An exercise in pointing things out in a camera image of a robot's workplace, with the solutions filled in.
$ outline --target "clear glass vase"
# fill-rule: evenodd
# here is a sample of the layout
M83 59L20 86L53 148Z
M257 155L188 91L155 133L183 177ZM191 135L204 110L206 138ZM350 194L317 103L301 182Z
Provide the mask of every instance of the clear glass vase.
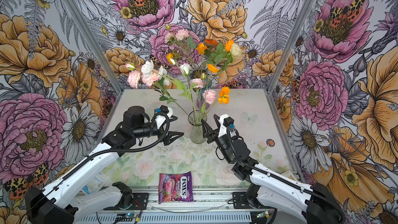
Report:
M203 138L202 120L206 121L207 116L204 116L199 110L191 112L188 116L188 122L191 124L189 138L195 144L201 144L206 141L206 138Z

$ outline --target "white table top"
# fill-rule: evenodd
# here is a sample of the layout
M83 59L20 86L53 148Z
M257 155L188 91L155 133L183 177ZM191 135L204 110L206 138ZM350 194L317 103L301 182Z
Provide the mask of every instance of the white table top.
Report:
M181 91L169 90L178 103L187 111L192 111L188 99L179 97ZM159 173L192 172L193 186L234 186L246 185L231 171L232 165L220 161L215 154L216 144L194 144L189 138L190 124L186 114L175 104L159 101L159 93L149 89L125 90L105 134L114 130L123 120L123 113L131 106L142 106L151 118L153 109L161 105L172 107L178 120L170 123L170 131L184 132L186 135L169 146L159 144L156 147L139 153L126 153L103 171L112 182L124 182L130 187L157 186ZM232 89L230 103L217 103L208 114L207 122L214 129L216 123L213 114L228 114L235 122L250 149L250 156L263 163L273 171L283 173L290 168L270 107L262 89ZM142 147L151 144L157 138L144 138ZM275 142L274 147L266 144L267 139Z

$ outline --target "robotic arm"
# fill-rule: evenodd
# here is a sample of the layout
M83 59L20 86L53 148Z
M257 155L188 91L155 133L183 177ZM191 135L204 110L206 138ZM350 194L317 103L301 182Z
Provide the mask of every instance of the robotic arm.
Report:
M166 146L183 136L182 132L168 131L170 122L177 120L172 115L171 108L161 106L155 109L150 121L144 108L130 107L123 115L123 122L72 170L42 190L32 188L26 193L26 214L29 221L33 224L72 224L107 207L129 207L132 202L131 189L121 182L84 197L76 197L76 194L103 168L124 153L141 152L160 142ZM158 140L146 147L130 149L138 138L150 136L157 136Z
M345 223L345 214L324 185L313 187L268 169L249 156L250 150L231 117L214 115L214 120L215 130L202 120L203 137L207 143L216 142L226 161L234 164L232 171L240 180L251 183L246 192L251 206L272 206L309 224Z

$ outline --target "candy bag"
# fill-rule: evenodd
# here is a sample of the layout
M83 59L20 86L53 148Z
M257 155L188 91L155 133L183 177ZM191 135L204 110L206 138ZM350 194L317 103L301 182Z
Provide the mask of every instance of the candy bag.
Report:
M171 201L193 202L191 172L160 174L159 204Z

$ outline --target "table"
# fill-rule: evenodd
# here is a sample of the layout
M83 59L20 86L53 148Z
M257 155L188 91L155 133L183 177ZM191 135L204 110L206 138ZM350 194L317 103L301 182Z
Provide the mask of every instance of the table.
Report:
M192 111L188 99L179 97L181 91L170 89L170 94L179 99L179 104L187 112ZM170 123L171 131L184 132L186 135L169 146L159 144L154 148L139 153L125 153L122 157L103 171L111 177L112 182L124 182L129 187L157 186L159 173L192 172L193 186L197 187L247 187L248 183L240 181L231 171L232 165L220 161L215 154L216 144L194 144L189 138L190 124L186 114L174 103L159 101L159 93L149 89L125 90L110 117L110 122L102 132L103 135L114 130L123 120L123 113L131 106L142 106L152 117L153 109L166 105L172 107L178 120ZM208 114L207 122L215 129L213 114L228 114L235 122L235 127L244 138L250 156L266 167L283 173L290 168L281 138L271 114L266 96L262 89L232 89L230 103L217 103ZM157 138L144 138L143 146ZM267 140L275 142L273 147Z

